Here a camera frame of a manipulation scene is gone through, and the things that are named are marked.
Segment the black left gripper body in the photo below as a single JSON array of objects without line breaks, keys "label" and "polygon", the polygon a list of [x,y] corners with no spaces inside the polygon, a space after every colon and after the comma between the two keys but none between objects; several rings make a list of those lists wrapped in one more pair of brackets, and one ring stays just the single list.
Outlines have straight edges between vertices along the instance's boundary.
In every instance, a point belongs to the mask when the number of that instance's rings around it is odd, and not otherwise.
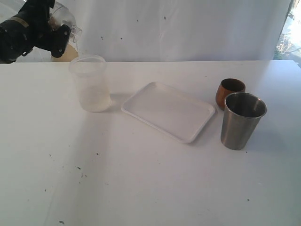
[{"label": "black left gripper body", "polygon": [[33,47],[59,51],[57,34],[49,24],[50,9],[54,8],[54,4],[54,0],[28,0],[21,7],[18,17],[28,24],[22,30],[21,52],[29,52]]}]

